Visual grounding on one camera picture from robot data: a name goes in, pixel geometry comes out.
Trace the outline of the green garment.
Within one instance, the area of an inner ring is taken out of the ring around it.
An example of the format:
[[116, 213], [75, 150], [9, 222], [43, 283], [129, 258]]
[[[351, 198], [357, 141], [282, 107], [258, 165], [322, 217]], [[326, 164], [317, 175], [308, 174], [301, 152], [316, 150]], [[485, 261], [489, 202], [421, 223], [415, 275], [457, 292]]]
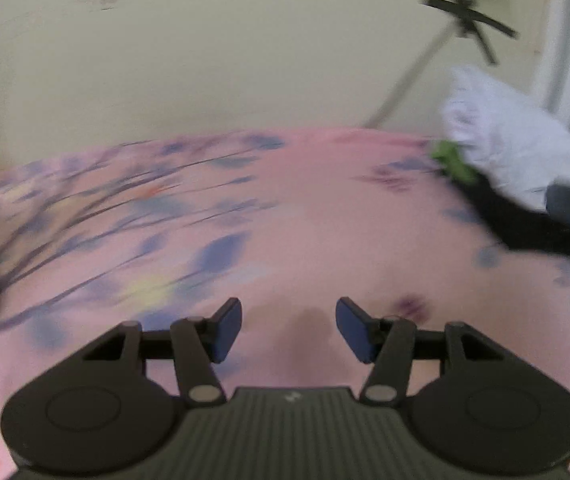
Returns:
[[434, 142], [430, 157], [452, 181], [466, 185], [477, 183], [477, 172], [466, 164], [455, 142], [448, 140]]

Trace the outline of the black tape cross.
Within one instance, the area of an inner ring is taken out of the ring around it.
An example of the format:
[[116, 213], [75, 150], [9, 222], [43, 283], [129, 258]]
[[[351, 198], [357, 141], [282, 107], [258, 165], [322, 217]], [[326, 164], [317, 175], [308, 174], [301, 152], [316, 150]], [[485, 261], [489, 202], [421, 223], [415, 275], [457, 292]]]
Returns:
[[490, 66], [498, 66], [500, 61], [479, 25], [489, 26], [510, 39], [519, 37], [518, 32], [512, 27], [478, 12], [475, 9], [476, 0], [421, 0], [421, 3], [451, 15], [456, 23], [458, 36], [474, 38], [486, 64]]

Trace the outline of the white printed t-shirt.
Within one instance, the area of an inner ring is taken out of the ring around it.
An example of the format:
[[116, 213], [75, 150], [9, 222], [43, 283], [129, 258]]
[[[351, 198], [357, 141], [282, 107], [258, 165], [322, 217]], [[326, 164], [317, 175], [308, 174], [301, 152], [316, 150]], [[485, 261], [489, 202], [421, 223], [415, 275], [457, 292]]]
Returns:
[[444, 134], [463, 161], [519, 206], [542, 212], [547, 187], [570, 184], [570, 130], [479, 68], [453, 68], [441, 116]]

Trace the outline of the pink floral bed sheet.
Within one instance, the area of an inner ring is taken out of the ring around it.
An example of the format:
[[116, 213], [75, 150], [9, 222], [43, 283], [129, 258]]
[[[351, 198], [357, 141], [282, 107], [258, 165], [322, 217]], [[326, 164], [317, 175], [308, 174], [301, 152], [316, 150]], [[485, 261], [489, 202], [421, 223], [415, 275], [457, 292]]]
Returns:
[[[505, 246], [421, 140], [235, 132], [0, 172], [0, 413], [110, 327], [163, 330], [231, 297], [225, 388], [358, 387], [343, 296], [428, 330], [464, 321], [570, 389], [570, 257]], [[13, 469], [0, 435], [0, 479]]]

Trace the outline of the black garment near window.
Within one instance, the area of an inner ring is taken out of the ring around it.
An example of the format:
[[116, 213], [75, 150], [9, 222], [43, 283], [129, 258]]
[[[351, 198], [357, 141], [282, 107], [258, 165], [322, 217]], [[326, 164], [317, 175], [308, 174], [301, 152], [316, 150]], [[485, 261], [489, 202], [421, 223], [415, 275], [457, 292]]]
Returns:
[[455, 182], [454, 185], [509, 250], [570, 256], [570, 226], [498, 195], [483, 176], [471, 184]]

